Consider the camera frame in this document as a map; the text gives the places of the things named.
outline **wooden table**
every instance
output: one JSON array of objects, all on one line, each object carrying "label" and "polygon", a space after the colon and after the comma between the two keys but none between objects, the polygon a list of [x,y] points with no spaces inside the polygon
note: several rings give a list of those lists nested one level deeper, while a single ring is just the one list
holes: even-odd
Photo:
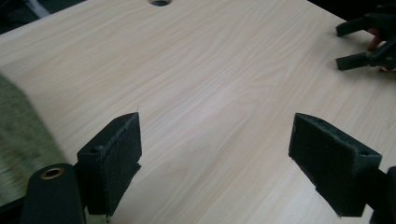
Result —
[{"label": "wooden table", "polygon": [[395,165],[396,76],[335,58],[371,37],[305,0],[89,0],[0,36],[66,158],[139,111],[142,169],[114,223],[368,223],[339,218],[288,157],[296,112],[325,119]]}]

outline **black object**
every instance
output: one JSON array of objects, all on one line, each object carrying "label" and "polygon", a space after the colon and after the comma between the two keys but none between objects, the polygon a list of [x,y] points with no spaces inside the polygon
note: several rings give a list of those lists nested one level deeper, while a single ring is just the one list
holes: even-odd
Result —
[{"label": "black object", "polygon": [[392,0],[308,0],[346,21],[362,17],[378,5],[393,3]]},{"label": "black object", "polygon": [[92,215],[112,216],[141,155],[138,113],[113,119],[78,152],[74,167],[54,164],[34,173],[25,198],[0,207],[0,222],[85,223],[85,206]]},{"label": "black object", "polygon": [[0,16],[8,14],[23,5],[23,0],[0,0]]},{"label": "black object", "polygon": [[367,13],[361,18],[344,22],[336,27],[337,35],[375,28],[381,40],[386,44],[371,53],[360,53],[336,59],[339,70],[348,70],[366,65],[382,66],[387,70],[396,68],[396,5],[378,6],[374,13]]},{"label": "black object", "polygon": [[21,223],[85,223],[74,167],[55,164],[29,180]]},{"label": "black object", "polygon": [[137,113],[111,121],[78,152],[78,174],[88,211],[112,216],[124,191],[140,169],[142,156]]},{"label": "black object", "polygon": [[377,224],[396,223],[396,167],[378,170],[381,155],[330,123],[296,114],[292,157],[340,217],[361,217],[368,203]]}]

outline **green fabric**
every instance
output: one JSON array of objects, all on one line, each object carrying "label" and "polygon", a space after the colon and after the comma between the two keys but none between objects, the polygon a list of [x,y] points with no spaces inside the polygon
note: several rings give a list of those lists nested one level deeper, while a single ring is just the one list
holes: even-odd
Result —
[{"label": "green fabric", "polygon": [[27,97],[0,76],[0,205],[24,196],[37,170],[65,162]]}]

